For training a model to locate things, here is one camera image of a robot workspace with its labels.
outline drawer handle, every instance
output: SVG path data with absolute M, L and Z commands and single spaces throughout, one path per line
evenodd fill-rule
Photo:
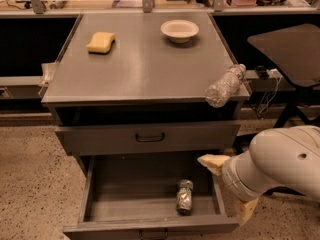
M 141 240 L 165 240 L 168 237 L 168 229 L 164 230 L 164 236 L 161 237 L 151 237 L 151 238 L 144 238 L 142 235 L 142 230 L 139 231 L 139 237 Z
M 148 137 L 143 137 L 140 136 L 138 133 L 136 134 L 136 141 L 138 142 L 158 142 L 158 141 L 163 141 L 165 139 L 166 135 L 164 132 L 161 133 L 159 136 L 148 136 Z

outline white bowl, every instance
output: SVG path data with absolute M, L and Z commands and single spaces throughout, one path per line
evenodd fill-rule
M 187 20 L 170 20 L 161 25 L 163 34 L 174 43 L 186 43 L 199 32 L 199 27 Z

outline yellow sponge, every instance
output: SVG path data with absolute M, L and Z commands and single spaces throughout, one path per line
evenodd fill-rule
M 87 50 L 93 53 L 107 53 L 114 40 L 114 33 L 97 32 L 93 34 L 91 42 L 87 44 Z

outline speckled floor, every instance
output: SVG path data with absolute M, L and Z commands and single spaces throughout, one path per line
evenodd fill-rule
M 273 123 L 250 119 L 243 121 L 241 131 Z M 0 117 L 1 240 L 63 240 L 63 226 L 77 222 L 85 178 L 74 158 L 66 156 L 54 129 L 47 116 Z M 303 196 L 263 196 L 251 220 L 232 233 L 168 239 L 316 240 L 320 207 Z

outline drawer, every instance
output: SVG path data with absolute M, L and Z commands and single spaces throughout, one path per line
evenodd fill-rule
M 69 154 L 84 155 L 212 150 L 232 146 L 235 121 L 58 127 Z
M 79 222 L 64 233 L 79 239 L 165 239 L 230 232 L 218 184 L 192 152 L 91 156 Z M 191 215 L 176 211 L 176 184 L 193 181 Z

